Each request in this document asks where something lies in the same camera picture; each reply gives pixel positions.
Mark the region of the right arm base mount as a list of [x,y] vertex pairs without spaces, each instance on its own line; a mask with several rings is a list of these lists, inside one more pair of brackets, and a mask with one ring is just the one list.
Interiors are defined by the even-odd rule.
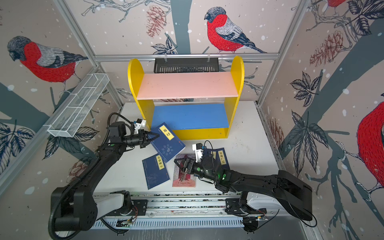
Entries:
[[241,199],[225,199],[225,202],[225,212],[229,215],[234,215],[237,217],[246,217],[248,215],[264,216],[267,213],[267,209],[253,209]]

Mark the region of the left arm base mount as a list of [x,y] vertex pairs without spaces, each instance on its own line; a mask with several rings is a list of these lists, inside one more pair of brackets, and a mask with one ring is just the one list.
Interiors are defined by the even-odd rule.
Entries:
[[131,200],[128,206],[114,210],[107,214],[108,217],[145,216],[148,200]]

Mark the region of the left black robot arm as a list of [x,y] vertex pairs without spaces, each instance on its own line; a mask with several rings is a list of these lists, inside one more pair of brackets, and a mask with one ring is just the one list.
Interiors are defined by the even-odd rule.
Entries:
[[107,134],[97,149],[98,158],[67,186],[52,192],[48,220],[51,239],[60,240],[58,232],[69,231],[71,235],[66,238],[70,240],[113,211],[121,209],[130,213],[133,209],[128,191],[112,192],[101,201],[95,201],[93,197],[99,182],[125,152],[136,146],[145,148],[160,136],[143,129],[136,130],[135,123],[125,117],[122,119],[114,123],[107,120]]

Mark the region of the blue book plant cover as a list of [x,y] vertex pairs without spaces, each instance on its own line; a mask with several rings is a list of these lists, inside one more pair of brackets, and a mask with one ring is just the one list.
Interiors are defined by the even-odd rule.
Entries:
[[203,164],[208,169],[213,169],[216,167],[225,168],[227,167],[227,157],[225,153],[225,149],[215,149],[215,150],[204,150],[203,157],[205,160],[203,160]]

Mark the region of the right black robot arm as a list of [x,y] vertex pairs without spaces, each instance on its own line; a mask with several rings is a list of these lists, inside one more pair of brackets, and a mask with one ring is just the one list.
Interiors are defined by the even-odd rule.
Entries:
[[191,158],[178,158],[174,163],[185,174],[196,175],[211,183],[222,193],[255,193],[276,199],[292,216],[312,221],[312,188],[287,171],[279,170],[276,175],[247,175],[234,170],[223,169],[220,164],[204,158],[196,162]]

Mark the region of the blue book yin-yang cover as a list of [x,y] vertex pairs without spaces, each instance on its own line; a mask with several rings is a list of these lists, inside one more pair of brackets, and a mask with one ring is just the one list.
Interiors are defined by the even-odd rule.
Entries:
[[162,157],[164,163],[171,161],[186,147],[166,123],[160,124],[151,132],[160,135],[151,144]]

